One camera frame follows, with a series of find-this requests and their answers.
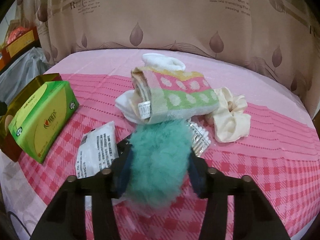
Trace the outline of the white plastic wipe packet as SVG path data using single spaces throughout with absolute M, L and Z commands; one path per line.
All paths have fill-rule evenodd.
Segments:
M 114 121 L 111 121 L 82 137 L 76 156 L 76 176 L 91 177 L 109 168 L 118 157 L 116 127 Z

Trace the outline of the cream fabric scrunchie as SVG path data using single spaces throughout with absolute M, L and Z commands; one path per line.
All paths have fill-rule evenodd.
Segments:
M 233 95 L 226 87 L 214 89 L 214 92 L 219 104 L 206 115 L 206 120 L 214 127 L 215 140 L 230 143 L 249 136 L 251 116 L 245 113 L 248 107 L 245 96 Z

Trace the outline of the grey plastic bag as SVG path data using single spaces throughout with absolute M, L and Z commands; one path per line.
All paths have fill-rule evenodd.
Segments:
M 1 74 L 1 102 L 9 105 L 33 78 L 44 74 L 50 68 L 42 48 L 32 48 L 24 53 Z

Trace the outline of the gold red cardboard box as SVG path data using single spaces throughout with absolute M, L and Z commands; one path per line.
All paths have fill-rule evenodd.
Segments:
M 9 131 L 8 133 L 5 132 L 5 117 L 8 114 L 15 116 L 27 99 L 45 82 L 49 81 L 62 81 L 62 77 L 59 73 L 39 75 L 24 85 L 8 106 L 4 106 L 4 103 L 1 102 L 1 151 L 15 163 L 18 161 L 22 149 L 17 145 L 11 133 Z

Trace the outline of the teal fluffy pompom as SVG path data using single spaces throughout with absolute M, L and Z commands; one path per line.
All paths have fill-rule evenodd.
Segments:
M 193 132 L 187 120 L 137 125 L 130 138 L 133 159 L 126 196 L 139 206 L 161 209 L 180 195 Z

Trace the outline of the green tissue box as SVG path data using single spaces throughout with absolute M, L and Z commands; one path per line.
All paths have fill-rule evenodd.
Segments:
M 21 106 L 8 128 L 23 152 L 43 163 L 52 144 L 78 107 L 68 81 L 45 82 Z

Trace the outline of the white sock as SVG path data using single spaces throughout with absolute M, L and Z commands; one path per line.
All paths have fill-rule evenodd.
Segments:
M 174 57 L 165 56 L 159 53 L 145 53 L 142 55 L 142 60 L 146 67 L 154 67 L 174 71 L 185 71 L 186 69 L 186 66 L 182 61 Z
M 133 98 L 134 90 L 128 90 L 118 96 L 115 100 L 115 106 L 117 109 L 121 111 L 123 116 L 129 121 L 134 124 L 142 124 L 140 117 L 136 115 L 134 110 L 130 105 L 130 100 Z

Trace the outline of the beige leaf print curtain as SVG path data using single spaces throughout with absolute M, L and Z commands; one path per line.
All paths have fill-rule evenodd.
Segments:
M 229 62 L 319 111 L 319 22 L 304 0 L 16 0 L 51 64 L 84 50 L 148 48 Z

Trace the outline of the cotton swab packet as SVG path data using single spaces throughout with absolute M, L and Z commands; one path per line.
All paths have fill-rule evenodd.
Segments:
M 201 157 L 211 144 L 209 132 L 191 119 L 188 120 L 188 125 L 193 132 L 193 152 L 197 157 Z

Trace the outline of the pink checked tablecloth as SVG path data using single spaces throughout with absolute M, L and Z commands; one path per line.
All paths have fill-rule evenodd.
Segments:
M 68 80 L 80 103 L 44 163 L 26 154 L 18 162 L 1 155 L 4 205 L 20 239 L 29 239 L 36 223 L 67 176 L 75 172 L 82 136 L 114 121 L 117 139 L 133 126 L 115 105 L 132 89 L 131 70 L 143 66 L 143 49 L 83 51 L 69 55 L 50 71 Z M 250 175 L 268 198 L 288 234 L 299 239 L 319 212 L 319 138 L 300 99 L 286 87 L 246 68 L 207 57 L 166 51 L 188 71 L 204 75 L 211 87 L 227 87 L 245 96 L 251 116 L 248 137 L 231 144 L 212 142 L 204 153 L 209 166 L 231 177 Z M 172 206 L 159 213 L 136 213 L 115 206 L 122 239 L 197 239 L 206 201 L 186 181 Z

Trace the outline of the red yellow box on shelf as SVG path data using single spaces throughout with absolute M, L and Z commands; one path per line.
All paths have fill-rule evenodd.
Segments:
M 37 33 L 37 27 L 28 29 L 21 36 L 5 45 L 1 50 L 1 68 L 6 66 L 14 57 L 21 53 L 24 49 L 34 45 L 39 41 L 39 35 Z

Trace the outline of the colourful striped towel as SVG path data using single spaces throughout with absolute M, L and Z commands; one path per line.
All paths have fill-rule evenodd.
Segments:
M 140 67 L 131 70 L 145 124 L 187 120 L 212 113 L 219 106 L 216 93 L 199 72 Z

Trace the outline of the beige makeup sponge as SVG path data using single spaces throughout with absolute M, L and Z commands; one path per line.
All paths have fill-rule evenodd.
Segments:
M 5 132 L 8 133 L 9 131 L 9 125 L 12 121 L 14 117 L 11 115 L 11 114 L 8 114 L 6 117 L 5 117 L 5 122 L 4 122 L 4 128 L 5 128 Z

